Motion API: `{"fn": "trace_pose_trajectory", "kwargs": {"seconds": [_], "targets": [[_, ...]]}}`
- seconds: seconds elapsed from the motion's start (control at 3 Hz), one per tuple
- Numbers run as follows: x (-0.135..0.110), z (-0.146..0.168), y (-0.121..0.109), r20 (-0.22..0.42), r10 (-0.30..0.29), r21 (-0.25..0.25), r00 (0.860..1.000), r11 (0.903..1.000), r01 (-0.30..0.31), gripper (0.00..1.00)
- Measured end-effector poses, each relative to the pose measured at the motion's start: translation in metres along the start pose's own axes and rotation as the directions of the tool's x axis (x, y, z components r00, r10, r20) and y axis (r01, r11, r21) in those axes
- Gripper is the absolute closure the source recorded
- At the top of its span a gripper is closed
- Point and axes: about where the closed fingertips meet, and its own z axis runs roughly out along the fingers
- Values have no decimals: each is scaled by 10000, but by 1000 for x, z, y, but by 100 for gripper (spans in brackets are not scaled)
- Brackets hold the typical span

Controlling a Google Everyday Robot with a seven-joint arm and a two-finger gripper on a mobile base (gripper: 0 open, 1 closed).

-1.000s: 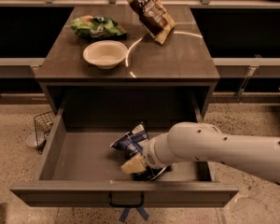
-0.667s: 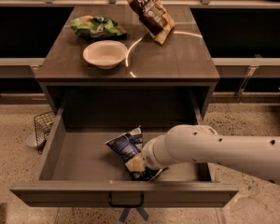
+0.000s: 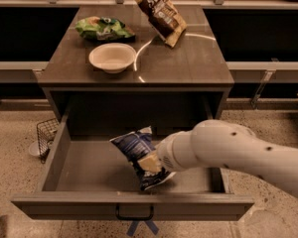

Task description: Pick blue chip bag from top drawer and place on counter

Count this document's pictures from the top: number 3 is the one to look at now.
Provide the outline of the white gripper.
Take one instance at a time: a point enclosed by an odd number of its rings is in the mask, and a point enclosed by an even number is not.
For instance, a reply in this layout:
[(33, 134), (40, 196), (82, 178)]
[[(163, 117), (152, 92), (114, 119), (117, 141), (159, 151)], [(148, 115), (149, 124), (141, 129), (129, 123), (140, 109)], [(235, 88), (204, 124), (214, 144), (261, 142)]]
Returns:
[(156, 150), (157, 152), (152, 151), (138, 160), (144, 171), (159, 173), (163, 166), (170, 172), (181, 172), (198, 165), (198, 159), (192, 150), (190, 132), (169, 135), (156, 146)]

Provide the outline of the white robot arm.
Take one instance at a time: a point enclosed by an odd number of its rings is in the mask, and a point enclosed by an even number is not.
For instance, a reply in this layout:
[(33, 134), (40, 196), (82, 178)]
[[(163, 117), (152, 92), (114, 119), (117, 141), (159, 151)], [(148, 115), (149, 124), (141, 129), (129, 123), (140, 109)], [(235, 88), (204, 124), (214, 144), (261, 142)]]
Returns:
[(138, 161), (148, 172), (223, 168), (263, 179), (298, 198), (298, 149), (258, 139), (250, 129), (205, 120), (193, 130), (172, 134)]

